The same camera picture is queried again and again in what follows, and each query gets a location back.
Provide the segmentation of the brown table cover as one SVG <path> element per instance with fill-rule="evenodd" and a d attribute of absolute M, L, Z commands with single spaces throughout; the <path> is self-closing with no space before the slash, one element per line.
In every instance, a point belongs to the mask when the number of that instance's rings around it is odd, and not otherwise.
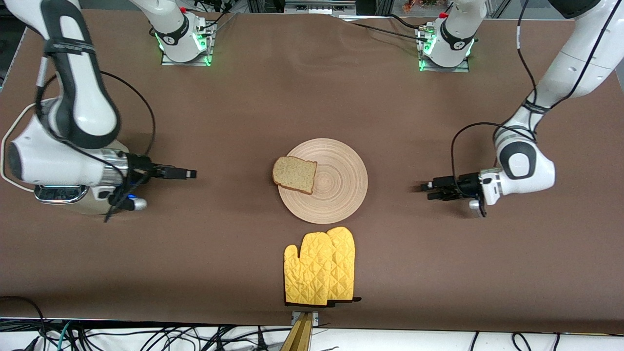
<path fill-rule="evenodd" d="M 469 73 L 421 72 L 407 39 L 326 15 L 238 14 L 209 67 L 161 66 L 140 11 L 85 10 L 102 70 L 156 116 L 147 209 L 99 216 L 45 205 L 0 178 L 0 296 L 49 318 L 285 325 L 283 252 L 326 231 L 294 217 L 271 178 L 301 142 L 334 138 L 368 172 L 341 225 L 361 301 L 319 312 L 341 328 L 624 333 L 624 93 L 612 74 L 537 129 L 554 187 L 474 218 L 429 201 L 462 127 L 503 122 L 531 89 L 515 23 L 486 21 Z"/>

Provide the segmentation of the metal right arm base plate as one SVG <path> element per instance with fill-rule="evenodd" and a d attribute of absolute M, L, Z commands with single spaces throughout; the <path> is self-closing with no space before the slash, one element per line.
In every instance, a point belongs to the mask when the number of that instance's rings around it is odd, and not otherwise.
<path fill-rule="evenodd" d="M 192 49 L 197 51 L 197 56 L 192 60 L 186 62 L 178 62 L 172 60 L 164 51 L 162 51 L 162 66 L 196 66 L 196 67 L 209 67 L 212 64 L 213 53 L 216 42 L 216 32 L 218 26 L 215 24 L 209 29 L 199 31 L 199 33 L 192 34 L 193 46 Z"/>

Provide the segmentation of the brown bread slice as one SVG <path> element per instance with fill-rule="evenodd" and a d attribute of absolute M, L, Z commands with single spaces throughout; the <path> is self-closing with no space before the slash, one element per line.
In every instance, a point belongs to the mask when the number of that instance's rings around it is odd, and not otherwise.
<path fill-rule="evenodd" d="M 273 182 L 280 187 L 312 195 L 318 162 L 280 157 L 273 164 Z"/>

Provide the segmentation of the beige chrome two-slot toaster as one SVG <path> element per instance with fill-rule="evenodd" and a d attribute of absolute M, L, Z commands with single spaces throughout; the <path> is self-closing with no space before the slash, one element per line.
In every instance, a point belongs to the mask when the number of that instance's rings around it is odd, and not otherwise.
<path fill-rule="evenodd" d="M 73 213 L 85 215 L 105 215 L 114 199 L 114 191 L 122 185 L 122 175 L 128 174 L 129 149 L 117 140 L 100 150 L 88 150 L 90 158 L 71 148 L 69 176 L 51 174 L 47 178 L 55 180 L 38 182 L 34 185 L 35 198 L 44 204 L 55 205 Z"/>

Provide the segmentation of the round wooden plate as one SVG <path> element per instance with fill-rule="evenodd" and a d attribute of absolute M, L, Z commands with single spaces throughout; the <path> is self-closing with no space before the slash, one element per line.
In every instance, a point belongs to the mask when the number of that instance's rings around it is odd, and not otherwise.
<path fill-rule="evenodd" d="M 294 147 L 288 157 L 316 162 L 312 194 L 278 187 L 283 204 L 312 224 L 334 224 L 350 217 L 365 200 L 368 173 L 358 153 L 332 138 L 314 138 Z"/>

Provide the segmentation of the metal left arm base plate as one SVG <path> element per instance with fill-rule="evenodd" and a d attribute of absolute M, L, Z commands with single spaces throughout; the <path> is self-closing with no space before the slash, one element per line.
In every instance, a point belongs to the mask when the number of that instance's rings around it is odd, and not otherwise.
<path fill-rule="evenodd" d="M 418 39 L 424 39 L 424 41 L 419 41 L 417 43 L 419 71 L 431 71 L 438 73 L 469 72 L 468 55 L 470 54 L 470 50 L 467 51 L 466 57 L 459 65 L 455 67 L 439 66 L 428 56 L 428 53 L 430 53 L 435 45 L 434 27 L 421 25 L 414 30 L 414 33 L 415 37 L 417 37 Z"/>

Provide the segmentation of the yellow quilted oven mitt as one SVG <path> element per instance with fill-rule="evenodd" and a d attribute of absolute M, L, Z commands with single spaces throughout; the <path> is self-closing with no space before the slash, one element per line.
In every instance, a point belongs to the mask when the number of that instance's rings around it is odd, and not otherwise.
<path fill-rule="evenodd" d="M 354 296 L 354 271 L 356 247 L 352 233 L 346 227 L 335 227 L 327 231 L 332 242 L 328 307 L 336 304 L 359 302 Z"/>
<path fill-rule="evenodd" d="M 305 234 L 301 244 L 283 253 L 286 305 L 326 306 L 337 300 L 332 291 L 334 245 L 328 233 Z"/>

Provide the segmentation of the grey equipment box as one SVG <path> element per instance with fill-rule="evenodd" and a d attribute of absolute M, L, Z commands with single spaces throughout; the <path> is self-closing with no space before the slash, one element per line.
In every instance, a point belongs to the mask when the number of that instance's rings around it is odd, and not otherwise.
<path fill-rule="evenodd" d="M 285 14 L 356 16 L 356 0 L 284 0 Z"/>

